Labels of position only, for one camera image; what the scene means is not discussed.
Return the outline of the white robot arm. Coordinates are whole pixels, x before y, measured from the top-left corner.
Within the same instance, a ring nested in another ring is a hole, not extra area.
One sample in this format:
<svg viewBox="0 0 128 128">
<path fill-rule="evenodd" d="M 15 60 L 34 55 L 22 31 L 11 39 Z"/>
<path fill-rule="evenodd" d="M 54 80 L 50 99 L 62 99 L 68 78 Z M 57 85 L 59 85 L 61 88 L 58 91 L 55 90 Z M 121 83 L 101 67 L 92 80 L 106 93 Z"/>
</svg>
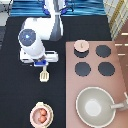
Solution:
<svg viewBox="0 0 128 128">
<path fill-rule="evenodd" d="M 27 18 L 22 24 L 18 35 L 20 60 L 23 63 L 33 63 L 35 67 L 43 67 L 49 62 L 57 62 L 56 51 L 46 51 L 43 40 L 58 41 L 63 36 L 61 15 L 66 11 L 66 0 L 44 0 L 45 8 L 50 13 L 49 18 Z"/>
</svg>

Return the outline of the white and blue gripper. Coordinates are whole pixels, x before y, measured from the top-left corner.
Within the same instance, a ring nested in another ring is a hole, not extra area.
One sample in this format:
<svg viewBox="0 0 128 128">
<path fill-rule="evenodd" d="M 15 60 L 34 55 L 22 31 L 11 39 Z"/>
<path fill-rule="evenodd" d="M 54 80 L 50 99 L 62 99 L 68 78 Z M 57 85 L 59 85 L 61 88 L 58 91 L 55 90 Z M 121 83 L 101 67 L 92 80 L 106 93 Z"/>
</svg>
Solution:
<svg viewBox="0 0 128 128">
<path fill-rule="evenodd" d="M 46 63 L 47 63 L 46 60 L 35 61 L 35 62 L 34 62 L 34 66 L 35 66 L 35 67 L 42 67 L 42 66 L 46 65 Z"/>
</svg>

